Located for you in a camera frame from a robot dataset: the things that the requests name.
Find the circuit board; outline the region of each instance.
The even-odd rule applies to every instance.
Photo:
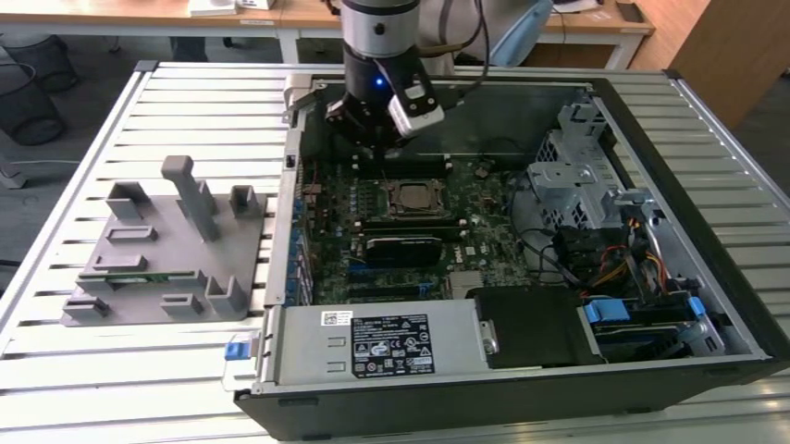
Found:
[[[460,271],[478,271],[484,286],[530,282],[504,211],[510,171],[489,172],[490,164],[476,157],[452,158],[448,164],[446,178],[409,180],[384,173],[365,179],[356,164],[306,165],[313,304],[452,299],[449,275]],[[373,269],[362,254],[360,221],[400,218],[457,221],[460,238],[441,243],[438,262],[430,266]],[[416,234],[404,228],[405,236]]]

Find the blue latch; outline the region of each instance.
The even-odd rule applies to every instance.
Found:
[[[697,296],[689,298],[689,306],[692,307],[696,317],[705,316],[705,305],[703,305],[703,300]]]
[[[250,359],[250,350],[253,349],[250,342],[229,342],[225,344],[225,360],[243,361]]]
[[[626,303],[621,299],[594,299],[585,306],[585,314],[590,324],[597,322],[629,321],[632,316],[626,309]]]

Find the wastebasket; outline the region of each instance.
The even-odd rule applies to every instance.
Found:
[[[0,64],[0,130],[21,145],[53,141],[66,130],[30,65]]]
[[[59,93],[77,85],[66,42],[57,35],[7,34],[0,38],[0,45],[17,63],[37,69],[38,82],[49,93]]]

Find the power supply label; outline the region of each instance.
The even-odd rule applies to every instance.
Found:
[[[352,322],[354,376],[436,373],[428,314],[356,317]]]

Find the white slatted table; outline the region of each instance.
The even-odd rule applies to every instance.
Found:
[[[61,308],[106,224],[115,179],[175,194],[159,177],[167,155],[195,159],[215,192],[250,184],[277,208],[292,72],[333,67],[162,64],[135,73],[107,124],[0,300],[0,442],[266,443],[266,431],[223,391],[223,345],[261,327],[241,322],[66,328]],[[494,70],[513,77],[516,72]],[[684,83],[655,73],[525,70],[530,76],[605,76],[630,105],[753,287],[790,331],[788,199],[717,125]],[[624,165],[638,176],[634,163]],[[256,282],[266,283],[268,217]],[[264,291],[253,311],[264,310]],[[719,388],[660,413],[426,432],[365,442],[790,442],[790,372]]]

